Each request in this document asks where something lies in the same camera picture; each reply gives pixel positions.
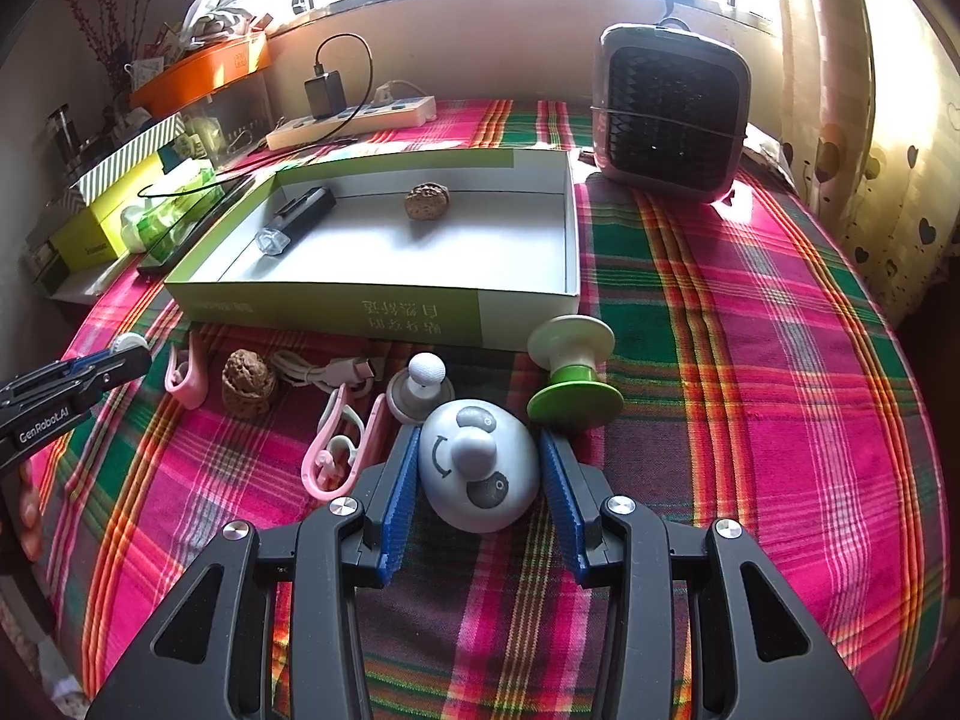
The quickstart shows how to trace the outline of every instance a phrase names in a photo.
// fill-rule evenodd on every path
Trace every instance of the toy nose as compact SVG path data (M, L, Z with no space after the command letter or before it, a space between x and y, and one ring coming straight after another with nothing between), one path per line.
M496 441L480 428L461 428L450 442L450 461L468 482L486 479L496 465Z

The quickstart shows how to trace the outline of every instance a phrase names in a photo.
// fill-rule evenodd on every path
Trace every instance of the striped box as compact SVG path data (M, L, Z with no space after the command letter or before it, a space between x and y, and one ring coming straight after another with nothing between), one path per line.
M59 204L80 212L130 172L133 166L182 135L184 129L184 118L179 113L155 124L118 148L93 170L85 172L73 186L64 191Z

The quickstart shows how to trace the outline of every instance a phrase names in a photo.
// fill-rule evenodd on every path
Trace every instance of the pink plastic clip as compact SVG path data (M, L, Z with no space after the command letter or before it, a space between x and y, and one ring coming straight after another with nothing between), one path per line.
M200 336L190 333L189 349L170 347L170 362L167 362L166 389L181 402L185 409L193 410L203 404L208 390L206 381L206 352Z
M373 401L370 419L360 437L360 445L353 450L352 442L340 435L338 428L344 417L344 408L353 408L353 396L349 386L340 386L333 402L329 418L320 426L317 437L310 443L301 463L301 480L304 488L320 504L350 495L357 477L363 469L382 463L383 447L390 431L390 410L386 396L378 395ZM349 470L338 466L331 450L344 448L349 452Z

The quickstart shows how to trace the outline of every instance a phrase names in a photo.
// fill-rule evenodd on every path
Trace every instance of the white round toy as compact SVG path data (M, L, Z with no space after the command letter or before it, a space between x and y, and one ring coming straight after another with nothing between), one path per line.
M491 533L520 518L536 498L536 445L499 406L454 400L424 423L419 478L441 519L468 533Z

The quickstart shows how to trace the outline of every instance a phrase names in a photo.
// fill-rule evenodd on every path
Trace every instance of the yellow box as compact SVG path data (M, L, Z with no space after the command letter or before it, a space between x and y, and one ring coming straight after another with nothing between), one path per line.
M50 242L71 272L112 262L127 252L120 240L120 212L162 175L160 155L152 153L51 235Z

